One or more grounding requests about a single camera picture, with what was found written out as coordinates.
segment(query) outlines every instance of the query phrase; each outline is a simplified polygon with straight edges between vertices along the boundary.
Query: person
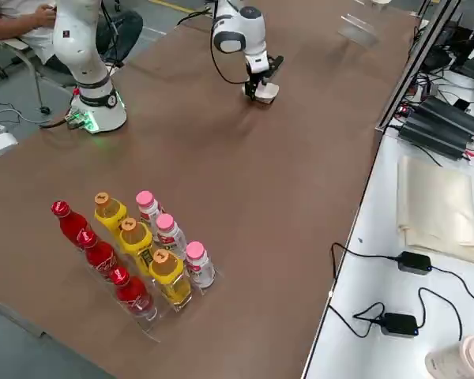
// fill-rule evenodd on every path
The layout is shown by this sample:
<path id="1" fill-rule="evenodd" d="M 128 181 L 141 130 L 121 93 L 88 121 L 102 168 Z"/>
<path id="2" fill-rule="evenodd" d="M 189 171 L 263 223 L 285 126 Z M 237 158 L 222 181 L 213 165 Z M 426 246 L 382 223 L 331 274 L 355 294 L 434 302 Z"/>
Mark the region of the person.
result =
<path id="1" fill-rule="evenodd" d="M 54 4 L 46 0 L 0 0 L 0 40 L 21 38 L 40 61 L 56 71 L 70 74 L 70 70 L 55 55 L 52 43 L 56 20 Z M 142 17 L 132 10 L 112 17 L 118 38 L 104 17 L 98 20 L 96 48 L 105 62 L 121 65 L 142 32 Z"/>

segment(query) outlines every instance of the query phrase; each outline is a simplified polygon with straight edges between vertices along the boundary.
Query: power adapter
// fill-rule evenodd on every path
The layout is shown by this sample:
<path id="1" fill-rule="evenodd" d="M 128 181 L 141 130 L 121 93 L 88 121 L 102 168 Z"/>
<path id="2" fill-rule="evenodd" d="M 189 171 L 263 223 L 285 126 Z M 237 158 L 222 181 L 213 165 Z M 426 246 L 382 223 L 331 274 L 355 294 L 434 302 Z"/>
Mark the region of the power adapter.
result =
<path id="1" fill-rule="evenodd" d="M 398 269 L 416 275 L 426 275 L 432 271 L 432 263 L 427 255 L 403 251 L 397 257 Z"/>
<path id="2" fill-rule="evenodd" d="M 378 321 L 382 334 L 404 338 L 418 336 L 416 318 L 410 314 L 385 313 Z"/>

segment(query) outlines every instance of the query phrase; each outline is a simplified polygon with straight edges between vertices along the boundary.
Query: green led light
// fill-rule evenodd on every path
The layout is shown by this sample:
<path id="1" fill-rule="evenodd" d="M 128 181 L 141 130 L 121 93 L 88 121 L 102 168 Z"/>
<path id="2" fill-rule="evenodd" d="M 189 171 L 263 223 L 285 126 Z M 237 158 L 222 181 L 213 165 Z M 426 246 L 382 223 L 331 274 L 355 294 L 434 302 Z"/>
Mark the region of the green led light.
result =
<path id="1" fill-rule="evenodd" d="M 85 129 L 89 132 L 96 132 L 100 128 L 98 127 L 98 124 L 95 121 L 95 118 L 93 117 L 93 114 L 87 113 L 87 118 L 85 122 Z"/>

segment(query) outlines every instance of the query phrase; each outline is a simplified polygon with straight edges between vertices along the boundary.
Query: white table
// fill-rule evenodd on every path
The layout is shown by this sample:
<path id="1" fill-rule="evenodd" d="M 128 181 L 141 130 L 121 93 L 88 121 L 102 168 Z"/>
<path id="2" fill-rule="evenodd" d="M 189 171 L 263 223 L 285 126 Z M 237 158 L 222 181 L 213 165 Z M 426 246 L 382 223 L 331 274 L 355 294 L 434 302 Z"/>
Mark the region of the white table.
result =
<path id="1" fill-rule="evenodd" d="M 384 255 L 398 255 L 404 250 L 396 221 L 397 162 L 403 155 L 431 162 L 424 152 L 407 142 L 390 135 L 383 138 L 349 240 L 350 250 Z M 474 167 L 466 162 L 454 163 L 436 154 L 434 156 L 443 166 L 470 174 L 474 196 Z M 326 254 L 328 264 L 329 252 Z M 433 265 L 462 275 L 474 294 L 474 264 L 440 254 L 429 255 Z M 464 335 L 474 334 L 474 301 L 459 280 L 440 272 L 427 276 L 400 272 L 392 261 L 363 259 L 347 254 L 331 305 L 361 334 L 367 330 L 368 323 L 353 320 L 352 315 L 375 302 L 384 302 L 389 312 L 413 314 L 420 323 L 419 287 L 430 288 L 451 300 L 460 312 Z M 384 336 L 376 325 L 365 340 L 359 339 L 332 310 L 327 310 L 304 377 L 431 379 L 424 365 L 425 355 L 456 343 L 458 324 L 453 309 L 447 303 L 428 293 L 422 296 L 427 307 L 427 323 L 411 340 Z"/>

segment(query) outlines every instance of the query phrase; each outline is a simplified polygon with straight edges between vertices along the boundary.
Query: red bottle cap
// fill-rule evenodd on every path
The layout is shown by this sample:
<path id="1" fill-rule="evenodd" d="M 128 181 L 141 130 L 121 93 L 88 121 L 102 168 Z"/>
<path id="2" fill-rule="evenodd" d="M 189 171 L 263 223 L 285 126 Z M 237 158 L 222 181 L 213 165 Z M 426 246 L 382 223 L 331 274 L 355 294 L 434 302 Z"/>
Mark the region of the red bottle cap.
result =
<path id="1" fill-rule="evenodd" d="M 111 279 L 112 283 L 116 286 L 122 286 L 123 284 L 128 283 L 130 280 L 130 274 L 127 272 L 126 268 L 118 266 L 111 271 Z"/>
<path id="2" fill-rule="evenodd" d="M 159 215 L 156 219 L 156 225 L 161 231 L 171 231 L 174 228 L 174 217 L 168 213 Z"/>
<path id="3" fill-rule="evenodd" d="M 51 211 L 57 216 L 57 217 L 64 217 L 69 214 L 70 212 L 70 207 L 66 203 L 66 201 L 55 201 L 51 207 Z"/>
<path id="4" fill-rule="evenodd" d="M 80 231 L 77 235 L 77 243 L 85 249 L 93 247 L 96 244 L 97 237 L 94 231 Z"/>

